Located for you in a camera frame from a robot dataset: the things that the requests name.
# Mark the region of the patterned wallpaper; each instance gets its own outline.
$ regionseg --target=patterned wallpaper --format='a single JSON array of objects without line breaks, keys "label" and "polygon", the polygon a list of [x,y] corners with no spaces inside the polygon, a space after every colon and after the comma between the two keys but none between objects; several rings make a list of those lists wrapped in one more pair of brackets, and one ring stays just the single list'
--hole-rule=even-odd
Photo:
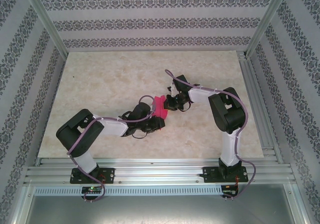
[{"label": "patterned wallpaper", "polygon": [[69,51],[245,50],[271,0],[41,0]]},{"label": "patterned wallpaper", "polygon": [[320,0],[283,0],[251,57],[311,223],[320,223]]},{"label": "patterned wallpaper", "polygon": [[28,0],[0,2],[0,224],[35,163],[64,61]]}]

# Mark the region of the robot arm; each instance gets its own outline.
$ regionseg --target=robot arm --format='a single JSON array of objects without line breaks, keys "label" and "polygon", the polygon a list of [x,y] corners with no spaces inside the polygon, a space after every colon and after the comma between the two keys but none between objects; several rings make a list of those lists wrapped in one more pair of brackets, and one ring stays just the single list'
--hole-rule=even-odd
[{"label": "robot arm", "polygon": [[[184,75],[177,77],[187,82]],[[222,153],[220,160],[226,167],[237,165],[239,159],[235,153],[235,139],[240,127],[245,122],[245,113],[241,105],[232,97],[211,90],[201,88],[191,88],[186,84],[173,80],[171,87],[171,96],[167,95],[164,102],[164,108],[170,110],[183,110],[184,104],[203,103],[211,107],[212,114],[218,128],[223,131],[222,134]],[[238,97],[234,88],[227,88],[224,91]],[[240,135],[238,136],[237,153],[240,149]]]},{"label": "robot arm", "polygon": [[[82,134],[81,129],[87,128],[91,121],[98,118],[97,115],[93,115],[89,110],[83,109],[58,129],[56,137],[84,172],[94,178],[98,178],[102,175],[102,170],[89,152],[89,148],[98,135],[127,137],[133,135],[138,129],[147,134],[165,126],[163,118],[156,116],[147,118],[150,114],[150,106],[140,102],[133,111],[128,111],[120,116],[121,119],[101,118],[86,130],[85,135],[70,153],[72,146]],[[144,118],[145,120],[143,121],[135,122],[135,120]],[[86,181],[90,181],[82,173],[77,173],[79,180],[85,179]]]}]

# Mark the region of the metal floor panel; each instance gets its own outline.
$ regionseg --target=metal floor panel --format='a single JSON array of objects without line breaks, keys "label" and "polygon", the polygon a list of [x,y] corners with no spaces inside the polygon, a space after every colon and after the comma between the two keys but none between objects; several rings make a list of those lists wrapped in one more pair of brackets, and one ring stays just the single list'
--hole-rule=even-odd
[{"label": "metal floor panel", "polygon": [[283,185],[255,185],[235,201],[220,196],[33,198],[28,224],[293,224]]}]

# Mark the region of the table surface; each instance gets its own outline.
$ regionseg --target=table surface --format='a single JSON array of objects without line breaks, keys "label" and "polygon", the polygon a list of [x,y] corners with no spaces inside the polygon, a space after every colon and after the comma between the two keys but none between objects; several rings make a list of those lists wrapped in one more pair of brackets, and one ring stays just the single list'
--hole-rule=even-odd
[{"label": "table surface", "polygon": [[[249,113],[241,136],[241,156],[263,157],[235,51],[71,52],[38,157],[67,157],[56,131],[81,109],[117,117],[132,111],[143,95],[167,95],[172,79],[165,69],[175,76],[184,74],[192,84],[234,87]],[[215,125],[210,107],[200,103],[192,104],[184,113],[169,111],[165,127],[144,139],[99,135],[90,148],[95,158],[129,159],[218,158],[221,150],[222,132]]]}]

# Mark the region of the metal plate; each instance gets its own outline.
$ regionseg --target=metal plate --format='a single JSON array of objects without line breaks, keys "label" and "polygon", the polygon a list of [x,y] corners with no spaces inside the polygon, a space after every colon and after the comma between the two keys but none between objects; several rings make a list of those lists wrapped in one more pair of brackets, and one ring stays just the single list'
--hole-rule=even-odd
[{"label": "metal plate", "polygon": [[205,183],[232,183],[236,182],[236,178],[238,178],[239,183],[248,182],[248,174],[246,167],[241,167],[241,169],[237,172],[230,174],[226,179],[221,177],[219,173],[219,167],[203,167],[202,169],[203,180]]},{"label": "metal plate", "polygon": [[[79,197],[84,187],[36,187],[36,197]],[[190,196],[222,195],[221,185],[203,186],[106,186],[106,196]]]},{"label": "metal plate", "polygon": [[27,224],[60,223],[293,224],[294,220],[283,185],[252,185],[234,201],[219,195],[109,196],[91,204],[80,197],[34,197]]},{"label": "metal plate", "polygon": [[[104,184],[113,184],[114,168],[100,168],[97,179]],[[78,168],[73,168],[70,176],[71,184],[97,184],[94,180],[84,175]]]}]

